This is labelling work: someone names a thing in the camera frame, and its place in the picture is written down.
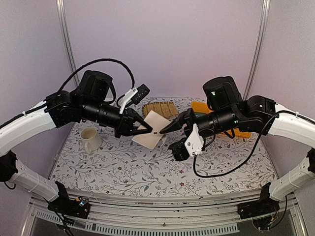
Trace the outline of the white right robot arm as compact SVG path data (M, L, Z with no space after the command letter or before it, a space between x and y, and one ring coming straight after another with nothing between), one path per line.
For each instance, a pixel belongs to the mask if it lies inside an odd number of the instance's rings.
M180 113L161 134L184 129L185 138L169 146L177 161L194 158L208 146L206 138L228 130L273 135L308 145L302 162L280 179L262 187L260 201L278 202L315 176L315 121L272 99L255 95L242 99L231 76L217 77L203 85L210 113L197 117L192 108Z

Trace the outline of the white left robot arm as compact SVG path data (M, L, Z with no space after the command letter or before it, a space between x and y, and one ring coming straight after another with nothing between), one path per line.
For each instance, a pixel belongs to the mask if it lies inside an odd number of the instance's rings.
M119 107L106 101L107 93L116 94L112 77L87 70L72 92L61 90L39 102L34 108L23 112L0 127L0 180L24 187L49 202L67 200L63 184L48 180L30 170L16 157L12 149L42 132L60 128L72 122L93 121L103 127L114 129L116 138L147 134L152 131L129 103L138 104L149 88L142 84L132 87L123 97Z

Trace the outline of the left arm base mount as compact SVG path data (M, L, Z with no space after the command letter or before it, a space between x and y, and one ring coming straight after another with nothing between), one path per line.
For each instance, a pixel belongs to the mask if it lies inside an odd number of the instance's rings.
M87 219L91 208L89 199L79 196L72 200L62 183L56 181L55 184L58 187L58 197L49 202L48 209L63 215Z

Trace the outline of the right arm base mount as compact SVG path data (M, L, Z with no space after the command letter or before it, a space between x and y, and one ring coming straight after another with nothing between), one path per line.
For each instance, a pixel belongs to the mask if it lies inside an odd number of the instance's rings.
M241 219L276 212L280 209L279 201L275 201L270 197L270 185L271 183L269 182L262 187L258 200L237 205L237 212Z

